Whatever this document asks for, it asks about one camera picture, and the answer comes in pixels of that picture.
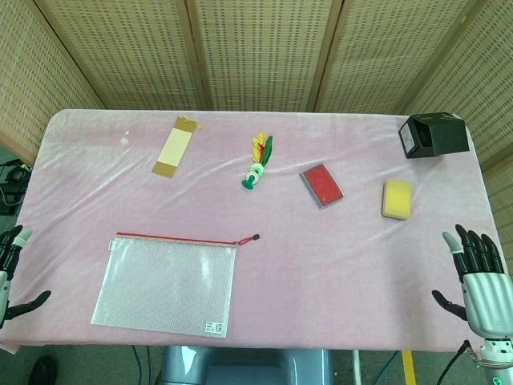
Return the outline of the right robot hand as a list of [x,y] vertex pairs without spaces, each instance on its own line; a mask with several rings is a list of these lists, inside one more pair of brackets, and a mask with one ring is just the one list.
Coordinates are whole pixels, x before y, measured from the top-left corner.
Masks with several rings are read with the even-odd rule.
[[442,237],[453,257],[463,294],[462,305],[432,290],[434,300],[445,311],[467,322],[474,334],[484,339],[512,338],[512,278],[503,266],[499,248],[486,234],[477,234],[460,224],[458,237]]

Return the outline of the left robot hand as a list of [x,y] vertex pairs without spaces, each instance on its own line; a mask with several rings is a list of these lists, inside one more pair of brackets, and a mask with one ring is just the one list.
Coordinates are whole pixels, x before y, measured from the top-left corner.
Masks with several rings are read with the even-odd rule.
[[50,290],[43,291],[31,302],[16,306],[10,305],[10,288],[19,262],[22,249],[30,239],[33,230],[16,225],[1,233],[1,327],[10,321],[42,306],[51,296]]

